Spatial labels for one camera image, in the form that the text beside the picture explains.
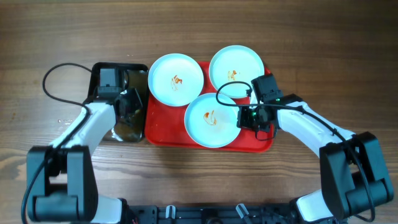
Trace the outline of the light blue plate front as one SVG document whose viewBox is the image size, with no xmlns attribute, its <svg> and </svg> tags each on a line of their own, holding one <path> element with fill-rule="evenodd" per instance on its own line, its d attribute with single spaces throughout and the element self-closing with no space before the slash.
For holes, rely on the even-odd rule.
<svg viewBox="0 0 398 224">
<path fill-rule="evenodd" d="M 227 96 L 216 93 L 200 95 L 186 108 L 186 132 L 203 147 L 227 146 L 241 132 L 241 128 L 237 127 L 238 111 L 236 103 Z"/>
</svg>

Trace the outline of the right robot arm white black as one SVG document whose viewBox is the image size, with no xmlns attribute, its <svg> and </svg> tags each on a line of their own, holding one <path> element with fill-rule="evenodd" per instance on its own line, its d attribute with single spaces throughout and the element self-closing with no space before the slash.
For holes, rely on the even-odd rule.
<svg viewBox="0 0 398 224">
<path fill-rule="evenodd" d="M 300 222 L 359 218 L 376 206 L 393 200 L 394 187 L 381 145 L 370 132 L 355 134 L 340 128 L 314 112 L 296 95 L 271 100 L 266 105 L 243 105 L 238 127 L 255 133 L 270 128 L 295 136 L 320 161 L 321 188 L 294 200 Z"/>
</svg>

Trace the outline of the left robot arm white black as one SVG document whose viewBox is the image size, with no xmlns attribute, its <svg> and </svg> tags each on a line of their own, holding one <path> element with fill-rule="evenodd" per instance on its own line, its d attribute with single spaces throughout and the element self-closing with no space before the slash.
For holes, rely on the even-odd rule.
<svg viewBox="0 0 398 224">
<path fill-rule="evenodd" d="M 48 146 L 27 154 L 23 223 L 137 223 L 125 199 L 98 193 L 91 156 L 118 117 L 140 108 L 135 90 L 109 100 L 83 104 L 75 122 Z"/>
</svg>

